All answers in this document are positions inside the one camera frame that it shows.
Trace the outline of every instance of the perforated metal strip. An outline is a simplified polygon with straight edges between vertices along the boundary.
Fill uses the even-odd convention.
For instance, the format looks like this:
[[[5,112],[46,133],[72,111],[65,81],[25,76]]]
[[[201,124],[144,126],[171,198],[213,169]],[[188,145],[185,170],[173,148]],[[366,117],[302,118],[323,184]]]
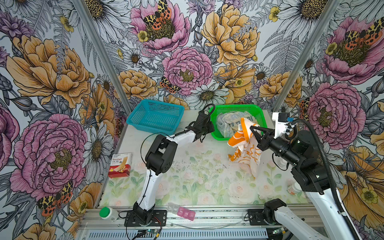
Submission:
[[[128,230],[128,236],[132,239],[137,230]],[[137,238],[140,240],[152,240],[153,234],[146,234]],[[188,239],[266,239],[268,234],[265,228],[228,228],[215,230],[193,229],[163,229],[158,240],[185,240]],[[87,240],[127,240],[125,230],[90,230]]]

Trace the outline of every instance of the blue plastic basket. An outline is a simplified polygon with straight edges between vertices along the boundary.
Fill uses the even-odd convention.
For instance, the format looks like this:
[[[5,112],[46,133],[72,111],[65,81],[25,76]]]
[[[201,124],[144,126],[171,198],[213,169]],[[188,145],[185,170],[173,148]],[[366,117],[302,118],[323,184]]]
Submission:
[[[160,101],[142,100],[127,119],[127,124],[145,132],[174,134],[184,113],[184,107]]]

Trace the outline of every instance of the gray cloth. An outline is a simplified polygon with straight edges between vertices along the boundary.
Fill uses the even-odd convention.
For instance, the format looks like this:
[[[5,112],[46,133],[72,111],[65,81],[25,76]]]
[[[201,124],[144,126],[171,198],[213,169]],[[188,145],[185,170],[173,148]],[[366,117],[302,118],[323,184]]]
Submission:
[[[255,117],[249,112],[220,113],[217,116],[216,125],[223,137],[232,137],[238,131],[241,118],[248,118],[251,122],[257,123]]]

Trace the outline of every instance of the towel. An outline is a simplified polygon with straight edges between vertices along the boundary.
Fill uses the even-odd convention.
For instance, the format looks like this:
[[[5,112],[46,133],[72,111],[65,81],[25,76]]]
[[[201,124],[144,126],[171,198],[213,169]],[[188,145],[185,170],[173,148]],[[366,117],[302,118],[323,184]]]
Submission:
[[[253,177],[257,178],[257,169],[260,164],[262,151],[257,147],[257,140],[253,137],[253,133],[249,128],[259,125],[247,118],[241,118],[240,122],[239,131],[228,140],[228,145],[236,147],[236,151],[233,155],[228,154],[228,157],[232,162],[248,164]]]
[[[229,112],[220,113],[217,116],[216,125],[223,137],[232,137],[238,130],[241,118],[248,118],[250,121],[255,121],[249,112]]]

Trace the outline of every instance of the orange and white towel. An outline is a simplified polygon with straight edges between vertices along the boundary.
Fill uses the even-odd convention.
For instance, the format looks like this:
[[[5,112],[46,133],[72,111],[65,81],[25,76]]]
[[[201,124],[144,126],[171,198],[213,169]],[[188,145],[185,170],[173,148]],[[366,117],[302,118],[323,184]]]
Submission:
[[[256,178],[262,151],[257,147],[257,140],[253,137],[253,133],[249,129],[251,126],[259,125],[251,122],[247,118],[241,118],[239,131],[228,140],[228,145],[236,147],[237,149],[233,155],[228,154],[228,157],[232,162],[248,164],[251,168],[252,175]]]

